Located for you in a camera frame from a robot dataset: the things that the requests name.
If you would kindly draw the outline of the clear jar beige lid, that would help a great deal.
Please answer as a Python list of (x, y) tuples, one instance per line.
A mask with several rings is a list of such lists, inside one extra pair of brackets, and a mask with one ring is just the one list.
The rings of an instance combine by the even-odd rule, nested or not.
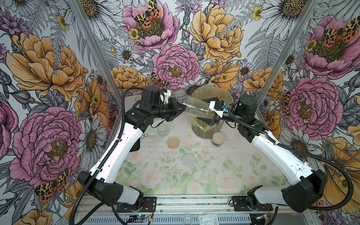
[(166, 124), (159, 125), (157, 132), (161, 137), (166, 137), (169, 134), (169, 127)]

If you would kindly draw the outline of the foil tea jar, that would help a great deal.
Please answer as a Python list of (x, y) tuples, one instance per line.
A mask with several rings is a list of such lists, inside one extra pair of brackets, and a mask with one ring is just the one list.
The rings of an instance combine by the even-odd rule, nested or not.
[(194, 118), (213, 119), (214, 112), (210, 110), (210, 103), (203, 100), (188, 97), (184, 102), (185, 109), (183, 114)]

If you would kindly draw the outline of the peeled foil seal disc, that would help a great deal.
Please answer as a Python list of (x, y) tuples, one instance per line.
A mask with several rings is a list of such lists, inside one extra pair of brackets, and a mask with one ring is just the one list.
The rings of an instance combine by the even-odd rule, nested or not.
[(196, 158), (193, 154), (186, 153), (183, 155), (181, 161), (184, 166), (192, 167), (196, 162)]

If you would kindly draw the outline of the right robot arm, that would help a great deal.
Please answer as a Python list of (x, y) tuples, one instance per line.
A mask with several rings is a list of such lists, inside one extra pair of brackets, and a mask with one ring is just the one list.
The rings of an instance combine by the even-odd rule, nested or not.
[(307, 162), (302, 162), (280, 142), (256, 118), (257, 104), (250, 95), (243, 95), (232, 106), (225, 105), (217, 97), (207, 100), (209, 110), (214, 113), (208, 124), (218, 124), (220, 120), (237, 124), (239, 133), (260, 149), (283, 173), (288, 187), (252, 188), (247, 193), (249, 208), (256, 209), (262, 204), (278, 204), (290, 207), (296, 212), (309, 209), (322, 195), (327, 181), (321, 170), (313, 170)]

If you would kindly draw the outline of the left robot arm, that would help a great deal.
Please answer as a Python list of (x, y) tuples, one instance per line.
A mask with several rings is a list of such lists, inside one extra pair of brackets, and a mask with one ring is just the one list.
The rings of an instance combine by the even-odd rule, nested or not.
[(115, 182), (116, 175), (130, 152), (140, 149), (140, 139), (146, 129), (160, 118), (170, 122), (185, 111), (170, 90), (156, 86), (142, 90), (141, 99), (122, 112), (121, 127), (109, 148), (88, 172), (81, 172), (78, 181), (83, 193), (98, 199), (107, 206), (125, 203), (139, 209), (143, 192)]

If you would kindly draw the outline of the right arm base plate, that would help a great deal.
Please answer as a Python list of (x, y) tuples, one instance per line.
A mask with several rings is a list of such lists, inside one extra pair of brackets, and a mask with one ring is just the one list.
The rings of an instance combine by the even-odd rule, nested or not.
[(230, 201), (228, 202), (228, 205), (230, 207), (233, 207), (236, 212), (273, 211), (273, 207), (271, 204), (260, 204), (253, 197), (245, 195), (232, 196)]

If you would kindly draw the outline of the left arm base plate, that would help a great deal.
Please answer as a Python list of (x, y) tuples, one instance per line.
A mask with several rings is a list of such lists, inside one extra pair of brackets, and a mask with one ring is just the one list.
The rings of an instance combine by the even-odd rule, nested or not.
[(157, 198), (154, 196), (145, 196), (141, 202), (137, 202), (134, 205), (127, 203), (118, 204), (116, 212), (118, 213), (138, 213), (138, 212), (149, 212), (153, 213), (156, 210)]

